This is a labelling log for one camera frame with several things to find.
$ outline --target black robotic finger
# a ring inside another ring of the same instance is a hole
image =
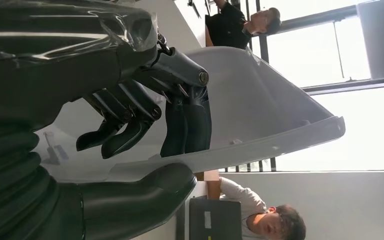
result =
[[[116,99],[107,89],[85,96],[84,99],[104,118],[114,118],[126,124],[132,117],[129,102]]]
[[[188,128],[182,100],[181,97],[171,97],[171,102],[165,103],[167,134],[159,153],[163,158],[185,153]]]
[[[123,123],[119,122],[114,117],[107,117],[107,119],[102,121],[98,130],[87,132],[78,137],[75,143],[77,151],[102,145],[107,139],[116,135],[123,125]]]
[[[111,158],[136,145],[154,123],[145,119],[142,116],[133,117],[123,132],[106,140],[101,147],[102,158]]]
[[[210,148],[208,139],[211,126],[206,109],[201,105],[184,105],[184,116],[187,124],[187,138],[184,152],[194,153]]]
[[[207,85],[209,74],[203,67],[174,47],[170,48],[170,51],[171,55],[160,53],[157,62],[152,66],[171,75],[170,78],[164,79],[165,81],[176,85],[181,81],[194,87]]]
[[[161,109],[139,82],[130,79],[115,87],[108,88],[108,91],[118,101],[128,103],[131,107],[130,110],[138,111],[150,121],[157,121],[161,118]]]
[[[152,68],[143,68],[134,73],[133,79],[145,87],[151,89],[156,93],[178,93],[174,84],[182,84],[182,81],[166,81],[166,79],[173,78],[170,74],[165,71]]]

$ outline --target screw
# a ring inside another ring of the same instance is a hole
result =
[[[208,72],[206,72],[206,71],[201,71],[201,72],[199,73],[199,81],[200,81],[203,85],[207,85],[209,80],[210,80],[210,76],[208,75]]]
[[[154,118],[160,118],[161,117],[161,109],[159,107],[156,107],[152,110],[151,114]]]

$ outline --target window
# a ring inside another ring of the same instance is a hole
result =
[[[358,17],[267,38],[270,65],[300,88],[370,78]]]
[[[344,117],[345,135],[276,157],[277,170],[384,170],[384,88],[317,95],[314,99]]]
[[[217,5],[214,1],[208,1],[209,15],[213,16],[219,13]]]
[[[245,16],[245,18],[247,18],[247,4],[245,1],[241,1],[240,2],[240,10],[242,11],[243,15]]]
[[[367,0],[259,0],[261,9],[277,8],[282,21],[352,6]]]
[[[261,173],[271,172],[270,159],[251,162],[249,164],[241,164],[239,166],[231,166],[227,168],[221,168],[218,170],[222,173]]]
[[[259,37],[253,37],[251,39],[252,44],[252,53],[261,58],[261,47],[260,47],[260,38]]]

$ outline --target black hair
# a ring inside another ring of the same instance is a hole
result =
[[[267,31],[264,33],[267,36],[277,33],[279,29],[281,29],[281,25],[282,25],[281,12],[275,7],[270,7],[268,10],[273,13],[274,18],[267,25],[267,28],[266,28]]]
[[[288,229],[285,240],[304,240],[306,238],[307,227],[297,210],[289,205],[280,205],[276,207],[276,213],[284,220]]]

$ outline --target man in black shirt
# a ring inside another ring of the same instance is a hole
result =
[[[272,7],[251,15],[250,21],[245,19],[240,9],[226,0],[214,0],[220,13],[205,16],[206,46],[226,46],[245,49],[253,35],[275,34],[280,26],[280,12]]]

